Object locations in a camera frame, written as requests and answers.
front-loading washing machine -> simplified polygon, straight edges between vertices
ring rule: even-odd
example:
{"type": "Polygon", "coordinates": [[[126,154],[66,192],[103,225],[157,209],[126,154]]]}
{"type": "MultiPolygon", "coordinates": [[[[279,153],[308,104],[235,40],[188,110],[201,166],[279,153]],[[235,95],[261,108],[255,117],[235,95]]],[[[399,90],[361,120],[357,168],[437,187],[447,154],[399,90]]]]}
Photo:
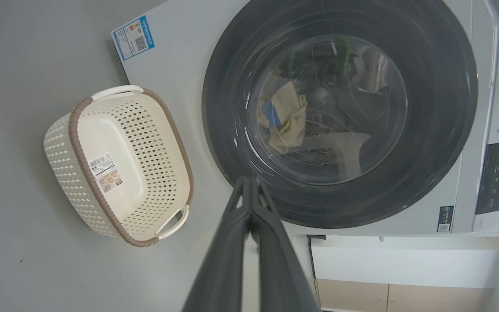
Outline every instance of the front-loading washing machine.
{"type": "Polygon", "coordinates": [[[200,218],[253,175],[292,234],[499,235],[499,1],[169,0],[112,36],[200,218]]]}

laundry basket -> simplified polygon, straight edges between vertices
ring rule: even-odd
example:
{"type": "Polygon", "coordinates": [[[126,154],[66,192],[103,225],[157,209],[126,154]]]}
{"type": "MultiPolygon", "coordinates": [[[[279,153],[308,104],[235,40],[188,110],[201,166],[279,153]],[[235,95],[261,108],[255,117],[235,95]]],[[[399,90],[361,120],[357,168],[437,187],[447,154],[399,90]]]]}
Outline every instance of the laundry basket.
{"type": "Polygon", "coordinates": [[[97,233],[146,247],[188,218],[190,164],[152,91],[123,85],[82,100],[49,128],[44,149],[67,198],[97,233]],[[162,231],[179,211],[180,220],[162,231]]]}

white handle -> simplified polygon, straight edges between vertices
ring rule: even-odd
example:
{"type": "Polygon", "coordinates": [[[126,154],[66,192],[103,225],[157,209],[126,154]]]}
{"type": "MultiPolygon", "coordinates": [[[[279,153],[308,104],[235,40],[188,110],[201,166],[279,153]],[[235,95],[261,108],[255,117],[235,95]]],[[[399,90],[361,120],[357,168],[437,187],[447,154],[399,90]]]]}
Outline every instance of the white handle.
{"type": "Polygon", "coordinates": [[[129,92],[129,94],[140,94],[144,90],[137,85],[127,84],[127,85],[119,85],[119,87],[109,88],[107,90],[99,91],[98,93],[91,96],[92,101],[97,101],[101,98],[108,97],[109,95],[129,92]]]}
{"type": "Polygon", "coordinates": [[[186,223],[186,219],[188,219],[188,205],[182,205],[182,208],[178,209],[162,226],[159,228],[157,231],[155,231],[155,237],[158,239],[164,239],[165,237],[169,237],[172,233],[175,233],[186,223]],[[165,231],[164,233],[160,233],[159,231],[179,212],[182,211],[182,217],[180,220],[173,226],[171,227],[168,231],[165,231]]]}

round glass door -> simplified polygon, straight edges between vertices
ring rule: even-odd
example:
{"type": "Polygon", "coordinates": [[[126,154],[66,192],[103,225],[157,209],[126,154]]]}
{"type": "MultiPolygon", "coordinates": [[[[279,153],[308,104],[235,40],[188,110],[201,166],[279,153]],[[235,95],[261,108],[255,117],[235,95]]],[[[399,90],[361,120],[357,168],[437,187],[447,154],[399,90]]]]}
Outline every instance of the round glass door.
{"type": "Polygon", "coordinates": [[[202,117],[230,183],[257,175],[286,221],[344,228],[431,190],[476,101],[473,52],[442,0],[251,0],[211,57],[202,117]]]}

floor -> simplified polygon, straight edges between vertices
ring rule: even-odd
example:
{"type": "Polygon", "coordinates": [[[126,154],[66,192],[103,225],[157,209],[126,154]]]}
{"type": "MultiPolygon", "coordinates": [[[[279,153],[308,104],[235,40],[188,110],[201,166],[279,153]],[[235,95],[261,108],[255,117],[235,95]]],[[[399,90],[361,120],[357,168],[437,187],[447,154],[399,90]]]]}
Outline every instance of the floor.
{"type": "MultiPolygon", "coordinates": [[[[160,2],[0,1],[0,311],[181,310],[222,209],[131,247],[83,223],[42,148],[83,97],[127,83],[110,32],[160,2]]],[[[291,239],[311,276],[307,239],[291,239]]],[[[246,263],[244,311],[257,310],[256,258],[246,263]]]]}

